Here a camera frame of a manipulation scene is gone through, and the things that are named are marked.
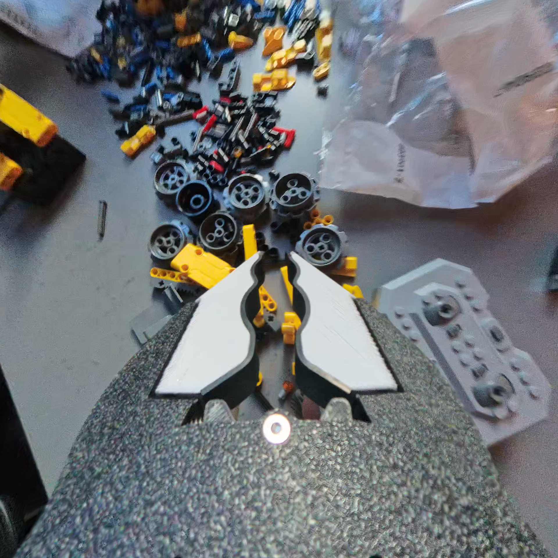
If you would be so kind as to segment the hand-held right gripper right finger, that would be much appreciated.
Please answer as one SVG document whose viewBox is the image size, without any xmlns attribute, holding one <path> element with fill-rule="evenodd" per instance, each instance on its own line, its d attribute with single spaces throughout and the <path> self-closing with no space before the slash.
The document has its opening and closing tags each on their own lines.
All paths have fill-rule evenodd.
<svg viewBox="0 0 558 558">
<path fill-rule="evenodd" d="M 303 394 L 398 391 L 357 299 L 295 252 L 288 259 L 292 303 L 301 320 L 295 378 Z"/>
</svg>

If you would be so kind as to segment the cluster of grey toy wheels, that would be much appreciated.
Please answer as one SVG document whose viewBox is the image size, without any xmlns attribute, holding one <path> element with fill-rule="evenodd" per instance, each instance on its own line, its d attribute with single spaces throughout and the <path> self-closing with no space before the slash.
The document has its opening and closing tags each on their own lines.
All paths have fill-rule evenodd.
<svg viewBox="0 0 558 558">
<path fill-rule="evenodd" d="M 165 267 L 187 242 L 237 264 L 241 241 L 251 242 L 248 229 L 253 227 L 255 249 L 271 266 L 294 249 L 321 271 L 357 274 L 358 260 L 348 255 L 347 236 L 331 214 L 320 212 L 321 190 L 306 172 L 271 170 L 267 178 L 248 168 L 226 177 L 174 158 L 156 166 L 152 184 L 157 198 L 179 214 L 150 237 L 151 258 Z"/>
</svg>

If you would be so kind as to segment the grey desk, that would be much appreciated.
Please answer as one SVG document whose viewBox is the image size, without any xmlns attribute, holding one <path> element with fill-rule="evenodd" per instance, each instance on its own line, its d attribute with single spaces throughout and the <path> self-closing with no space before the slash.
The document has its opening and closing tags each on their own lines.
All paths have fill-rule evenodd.
<svg viewBox="0 0 558 558">
<path fill-rule="evenodd" d="M 171 218 L 147 151 L 122 156 L 107 84 L 76 84 L 65 60 L 1 27 L 1 83 L 54 120 L 87 160 L 56 205 L 1 204 L 1 366 L 52 492 L 95 401 L 136 352 L 130 321 L 151 305 L 147 243 Z M 99 242 L 99 200 L 108 203 Z M 323 191 L 347 233 L 366 297 L 441 257 L 470 267 L 513 343 L 552 385 L 546 421 L 493 451 L 523 518 L 557 555 L 557 297 L 544 291 L 557 245 L 557 166 L 494 204 L 462 212 Z"/>
</svg>

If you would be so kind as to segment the pile of building pieces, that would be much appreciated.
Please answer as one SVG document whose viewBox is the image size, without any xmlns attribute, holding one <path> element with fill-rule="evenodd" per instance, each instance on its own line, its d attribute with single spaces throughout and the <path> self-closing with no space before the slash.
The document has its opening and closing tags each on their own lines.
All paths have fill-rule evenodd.
<svg viewBox="0 0 558 558">
<path fill-rule="evenodd" d="M 67 70 L 77 82 L 120 87 L 143 71 L 138 94 L 110 110 L 124 155 L 136 158 L 169 127 L 197 125 L 191 148 L 172 137 L 151 153 L 155 169 L 182 158 L 226 177 L 251 168 L 268 178 L 296 138 L 296 129 L 278 125 L 278 95 L 296 83 L 289 69 L 311 72 L 318 83 L 330 69 L 332 20 L 320 1 L 101 1 L 96 19 L 100 32 Z M 248 232 L 241 261 L 261 252 L 255 229 Z M 152 261 L 151 284 L 171 314 L 241 262 L 227 263 L 194 242 L 169 267 Z"/>
</svg>

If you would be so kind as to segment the yellow grey brick vehicle model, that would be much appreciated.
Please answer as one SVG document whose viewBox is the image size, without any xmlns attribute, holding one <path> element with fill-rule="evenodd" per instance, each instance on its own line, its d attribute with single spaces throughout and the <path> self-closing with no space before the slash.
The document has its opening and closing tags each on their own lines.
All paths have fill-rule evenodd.
<svg viewBox="0 0 558 558">
<path fill-rule="evenodd" d="M 85 161 L 50 118 L 1 85 L 2 192 L 49 206 Z"/>
</svg>

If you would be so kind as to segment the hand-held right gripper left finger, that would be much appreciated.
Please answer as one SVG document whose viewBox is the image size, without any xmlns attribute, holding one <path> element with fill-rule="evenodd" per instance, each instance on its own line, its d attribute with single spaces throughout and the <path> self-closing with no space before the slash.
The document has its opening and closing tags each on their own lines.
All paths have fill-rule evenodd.
<svg viewBox="0 0 558 558">
<path fill-rule="evenodd" d="M 259 378 L 254 318 L 261 303 L 257 252 L 202 295 L 158 380 L 155 397 L 249 397 Z"/>
</svg>

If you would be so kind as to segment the open instruction booklet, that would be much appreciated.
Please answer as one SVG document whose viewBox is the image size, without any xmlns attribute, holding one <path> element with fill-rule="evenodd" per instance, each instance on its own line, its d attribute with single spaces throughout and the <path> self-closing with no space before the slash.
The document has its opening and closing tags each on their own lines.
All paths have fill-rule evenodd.
<svg viewBox="0 0 558 558">
<path fill-rule="evenodd" d="M 101 1 L 1 1 L 1 21 L 34 42 L 73 58 L 101 30 Z"/>
</svg>

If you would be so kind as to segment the crumpled clear plastic bag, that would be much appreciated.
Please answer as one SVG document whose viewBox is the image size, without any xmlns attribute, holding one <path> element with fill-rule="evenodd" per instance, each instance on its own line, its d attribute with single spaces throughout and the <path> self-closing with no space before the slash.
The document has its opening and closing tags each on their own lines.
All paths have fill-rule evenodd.
<svg viewBox="0 0 558 558">
<path fill-rule="evenodd" d="M 320 182 L 429 208 L 496 201 L 557 158 L 557 1 L 333 1 Z"/>
</svg>

